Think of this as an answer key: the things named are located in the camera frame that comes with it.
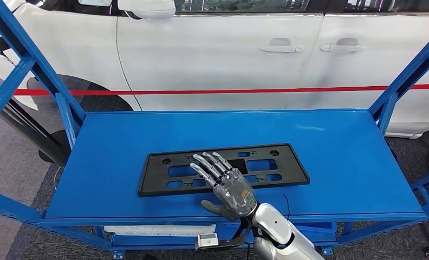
car body panel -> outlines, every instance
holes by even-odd
[[[322,51],[356,39],[365,50]],[[429,41],[429,15],[326,15],[300,87],[388,86]],[[418,84],[429,84],[429,72]],[[382,91],[312,93],[305,108],[368,107]],[[429,130],[429,89],[412,90],[396,104],[388,131]]]
[[[116,47],[117,17],[46,11],[31,4],[14,15],[58,74],[130,90]],[[134,97],[126,101],[140,110]]]
[[[322,17],[119,17],[119,54],[132,90],[292,88],[306,69]],[[286,46],[300,49],[280,52]],[[138,100],[145,111],[286,105],[279,94],[140,95]]]
[[[388,86],[429,40],[424,13],[189,13],[135,20],[6,2],[60,75],[109,90],[155,91],[120,95],[137,111],[368,107],[382,91],[362,88]],[[347,48],[357,51],[340,51]],[[2,79],[19,61],[11,49],[3,53]],[[429,84],[429,72],[418,84]],[[259,91],[238,91],[248,89]],[[29,96],[16,99],[37,109]],[[388,134],[413,138],[427,130],[429,89],[414,89],[398,102]]]

red line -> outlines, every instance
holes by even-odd
[[[345,92],[385,90],[387,86],[324,87],[324,88],[265,88],[265,89],[195,89],[195,90],[71,90],[75,96],[116,95],[178,95],[178,94],[254,94],[299,92]],[[429,89],[429,84],[414,85],[412,89]],[[48,96],[45,89],[17,89],[16,96]]]

side mirror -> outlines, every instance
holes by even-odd
[[[147,19],[170,18],[176,10],[173,0],[118,0],[117,4],[120,10]]]

robot finger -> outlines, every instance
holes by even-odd
[[[221,162],[221,164],[224,165],[224,167],[226,167],[228,171],[232,171],[232,165],[230,165],[229,162],[226,159],[224,159],[224,157],[222,157],[217,152],[214,152],[213,155],[214,155],[214,157],[218,158],[218,160]]]
[[[224,167],[224,165],[221,164],[221,162],[218,159],[216,159],[215,157],[213,157],[211,154],[203,152],[202,155],[204,157],[207,157],[209,159],[209,161],[211,161],[211,163],[214,164],[221,171],[221,174],[223,174],[227,171],[226,167]]]
[[[210,186],[214,187],[216,185],[216,181],[213,180],[213,178],[208,173],[206,173],[200,166],[193,162],[189,164],[189,166],[196,172],[198,172]]]
[[[203,166],[205,166],[205,168],[209,170],[211,174],[213,174],[216,180],[218,180],[219,177],[221,177],[221,173],[219,173],[218,170],[211,163],[209,163],[203,156],[194,154],[193,157],[194,159],[198,160]]]

lower shelf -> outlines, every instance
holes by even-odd
[[[337,244],[335,223],[307,223],[303,225],[304,226],[296,227],[315,245]],[[216,226],[218,239],[231,239],[237,228],[238,225],[236,224],[218,224]],[[251,232],[246,241],[253,243],[253,235]],[[113,246],[125,250],[194,249],[195,242],[196,237],[113,236]]]

